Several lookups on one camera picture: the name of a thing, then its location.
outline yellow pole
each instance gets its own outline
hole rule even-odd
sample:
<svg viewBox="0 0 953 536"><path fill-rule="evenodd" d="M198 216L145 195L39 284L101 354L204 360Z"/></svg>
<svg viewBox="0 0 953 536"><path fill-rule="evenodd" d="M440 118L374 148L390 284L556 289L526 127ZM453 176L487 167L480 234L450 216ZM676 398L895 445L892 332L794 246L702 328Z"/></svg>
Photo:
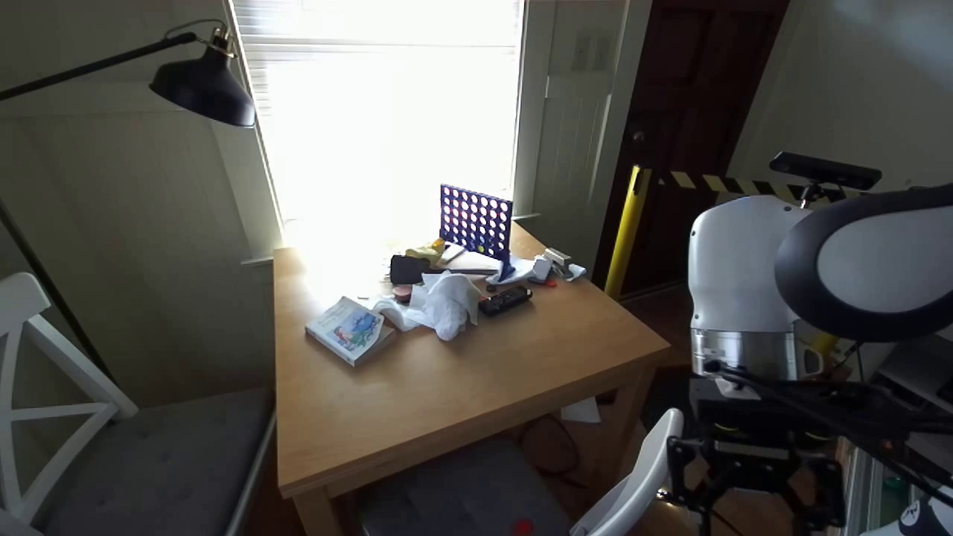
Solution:
<svg viewBox="0 0 953 536"><path fill-rule="evenodd" d="M603 290L609 296L621 295L627 256L630 256L638 222L644 216L646 195L648 195L648 177L651 177L651 168L630 167L618 229L617 229L617 243L614 243L614 256L608 262L608 277L603 277Z"/></svg>

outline lamp arm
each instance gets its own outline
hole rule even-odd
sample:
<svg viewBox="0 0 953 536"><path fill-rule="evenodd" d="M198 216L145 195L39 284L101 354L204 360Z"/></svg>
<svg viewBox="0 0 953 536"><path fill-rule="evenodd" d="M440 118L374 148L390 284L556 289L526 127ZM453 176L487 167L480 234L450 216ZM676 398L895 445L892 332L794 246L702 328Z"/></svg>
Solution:
<svg viewBox="0 0 953 536"><path fill-rule="evenodd" d="M78 69L69 69L69 70L55 70L55 75L48 75L48 78L39 78L39 81L29 81L29 82L21 82L21 86L0 89L0 101L27 94L27 91L36 91L36 89L43 89L43 86L55 86L61 81L84 78L90 70L101 70L101 69L110 69L110 64L119 64L119 61L131 61L131 58L139 58L139 55L149 55L149 52L157 52L157 51L167 51L167 48L191 45L191 40L198 40L198 36L197 33L163 36L163 37L157 37L151 45L131 48L124 52L112 52L112 55L87 61L87 64L78 64Z"/></svg>

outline floor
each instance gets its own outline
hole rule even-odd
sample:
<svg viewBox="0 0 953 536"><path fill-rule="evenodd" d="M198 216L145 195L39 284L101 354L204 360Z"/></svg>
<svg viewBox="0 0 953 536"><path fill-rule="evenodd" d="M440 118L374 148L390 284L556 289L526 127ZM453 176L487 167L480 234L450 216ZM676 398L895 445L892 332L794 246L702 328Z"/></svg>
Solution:
<svg viewBox="0 0 953 536"><path fill-rule="evenodd" d="M660 356L660 368L651 384L651 395L646 401L644 418L655 421L655 417L670 404L685 404L685 380L687 380L687 316L690 296L685 289L660 289L651 295L621 296L621 305L655 328L670 347ZM593 450L587 426L562 429L554 418L542 418L523 432L523 450L538 468L568 468L572 450ZM599 493L587 481L587 468L574 468L568 472L550 477L550 490L559 496L568 514L581 514ZM770 493L757 490L731 490L718 502L714 536L754 536L754 532L789 532L789 512ZM261 490L247 517L247 536L301 536L297 514L292 502L276 493L274 478L274 453L267 459ZM648 514L633 527L638 536L690 536L697 532L694 514L682 508L670 508L655 502Z"/></svg>

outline black lamp shade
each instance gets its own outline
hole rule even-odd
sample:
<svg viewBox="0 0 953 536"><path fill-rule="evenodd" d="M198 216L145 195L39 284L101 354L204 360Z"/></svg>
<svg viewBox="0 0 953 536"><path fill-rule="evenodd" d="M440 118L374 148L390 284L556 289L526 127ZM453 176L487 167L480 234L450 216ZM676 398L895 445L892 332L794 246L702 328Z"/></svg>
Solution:
<svg viewBox="0 0 953 536"><path fill-rule="evenodd" d="M155 70L149 89L161 98L203 113L207 118L250 127L253 103L228 70L227 40L215 37L198 58L167 61Z"/></svg>

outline bright window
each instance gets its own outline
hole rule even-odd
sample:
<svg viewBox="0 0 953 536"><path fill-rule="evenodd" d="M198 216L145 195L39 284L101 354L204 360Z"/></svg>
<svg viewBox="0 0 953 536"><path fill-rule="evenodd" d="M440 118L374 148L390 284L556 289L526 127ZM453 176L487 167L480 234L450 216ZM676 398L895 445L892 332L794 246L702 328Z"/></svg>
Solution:
<svg viewBox="0 0 953 536"><path fill-rule="evenodd" d="M231 0L285 238L435 238L440 182L511 195L521 8Z"/></svg>

